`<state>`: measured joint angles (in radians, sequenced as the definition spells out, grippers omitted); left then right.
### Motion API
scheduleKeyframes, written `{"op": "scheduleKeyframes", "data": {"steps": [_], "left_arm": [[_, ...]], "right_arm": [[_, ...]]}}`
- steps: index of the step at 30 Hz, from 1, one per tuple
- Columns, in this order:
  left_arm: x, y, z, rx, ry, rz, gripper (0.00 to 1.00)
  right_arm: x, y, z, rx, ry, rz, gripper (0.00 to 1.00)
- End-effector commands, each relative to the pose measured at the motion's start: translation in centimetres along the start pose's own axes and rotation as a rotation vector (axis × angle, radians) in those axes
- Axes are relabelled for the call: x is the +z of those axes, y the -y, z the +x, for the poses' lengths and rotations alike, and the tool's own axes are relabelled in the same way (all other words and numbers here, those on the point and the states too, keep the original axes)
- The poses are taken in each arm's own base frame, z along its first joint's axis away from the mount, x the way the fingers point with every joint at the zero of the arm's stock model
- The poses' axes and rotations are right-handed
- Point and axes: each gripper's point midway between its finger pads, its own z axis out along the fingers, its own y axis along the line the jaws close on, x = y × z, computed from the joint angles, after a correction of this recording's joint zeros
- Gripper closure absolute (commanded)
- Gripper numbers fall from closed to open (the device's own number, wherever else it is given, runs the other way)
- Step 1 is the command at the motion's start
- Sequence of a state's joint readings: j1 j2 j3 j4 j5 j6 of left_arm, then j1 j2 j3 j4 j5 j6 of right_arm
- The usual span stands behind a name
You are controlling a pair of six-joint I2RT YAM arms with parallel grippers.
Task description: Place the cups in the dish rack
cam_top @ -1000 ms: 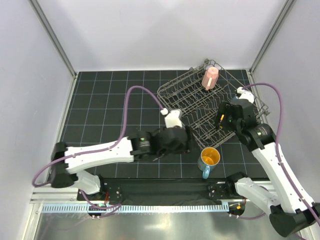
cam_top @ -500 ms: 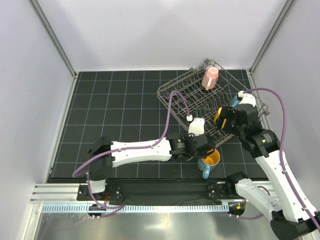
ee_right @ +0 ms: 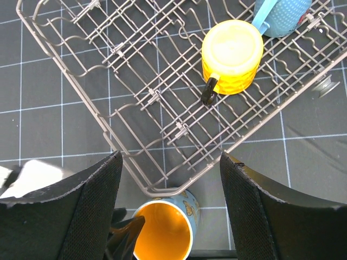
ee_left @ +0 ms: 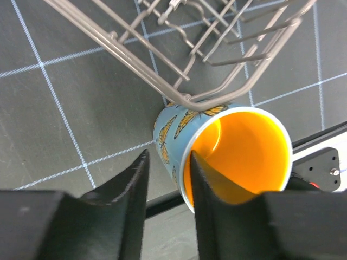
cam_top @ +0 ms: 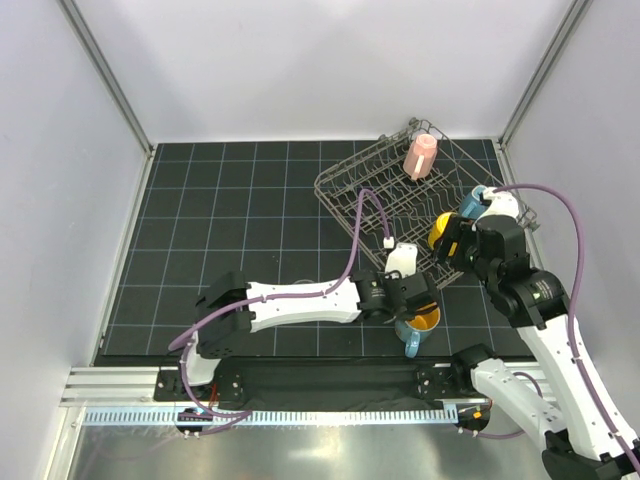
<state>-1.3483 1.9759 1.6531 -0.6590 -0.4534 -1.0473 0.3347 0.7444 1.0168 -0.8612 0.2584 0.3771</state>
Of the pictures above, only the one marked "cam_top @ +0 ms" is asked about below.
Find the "yellow mug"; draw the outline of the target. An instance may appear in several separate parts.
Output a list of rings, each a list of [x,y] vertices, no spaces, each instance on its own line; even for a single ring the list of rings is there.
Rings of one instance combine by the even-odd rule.
[[[427,237],[427,244],[432,252],[435,252],[436,247],[441,243],[449,221],[457,216],[458,214],[456,212],[449,211],[442,213],[437,217]]]

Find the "blue floral mug white inside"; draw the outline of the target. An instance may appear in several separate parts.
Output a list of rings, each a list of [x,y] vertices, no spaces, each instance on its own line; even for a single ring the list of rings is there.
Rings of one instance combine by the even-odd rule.
[[[485,190],[485,185],[474,187],[460,203],[458,214],[465,218],[478,219],[487,209],[487,206],[482,203],[482,194]]]

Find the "blue mug orange inside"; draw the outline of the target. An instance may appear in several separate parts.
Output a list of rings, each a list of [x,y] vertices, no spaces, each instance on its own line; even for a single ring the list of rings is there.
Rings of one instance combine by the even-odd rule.
[[[410,320],[396,320],[394,329],[399,340],[404,344],[404,355],[415,358],[420,345],[439,325],[441,311],[433,302],[419,310]]]

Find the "pink faceted mug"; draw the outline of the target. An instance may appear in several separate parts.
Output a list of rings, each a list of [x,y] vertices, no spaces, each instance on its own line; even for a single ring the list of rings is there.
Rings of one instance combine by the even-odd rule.
[[[438,140],[430,134],[420,134],[412,141],[403,162],[403,170],[412,181],[429,175],[438,152]]]

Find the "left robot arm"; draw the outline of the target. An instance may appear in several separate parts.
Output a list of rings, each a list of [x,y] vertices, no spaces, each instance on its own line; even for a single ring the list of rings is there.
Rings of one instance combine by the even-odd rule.
[[[364,270],[343,281],[297,285],[247,282],[243,273],[228,272],[195,302],[196,321],[206,323],[189,335],[177,389],[190,400],[203,399],[221,359],[239,356],[248,335],[309,322],[391,323],[404,354],[413,358],[440,321],[437,293],[431,276],[420,272]]]

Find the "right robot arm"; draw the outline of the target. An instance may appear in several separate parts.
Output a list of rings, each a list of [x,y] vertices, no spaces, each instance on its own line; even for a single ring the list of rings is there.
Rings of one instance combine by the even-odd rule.
[[[532,266],[525,233],[508,215],[438,217],[428,236],[434,258],[474,274],[491,303],[536,358],[556,402],[550,404],[482,345],[456,355],[452,388],[494,400],[536,443],[552,479],[627,479],[639,471],[639,436],[619,416],[569,317],[560,280]]]

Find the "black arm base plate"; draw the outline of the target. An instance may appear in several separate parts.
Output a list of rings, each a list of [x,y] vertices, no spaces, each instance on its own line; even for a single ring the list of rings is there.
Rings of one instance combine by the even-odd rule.
[[[232,411],[399,411],[487,401],[455,357],[229,357],[192,391]]]

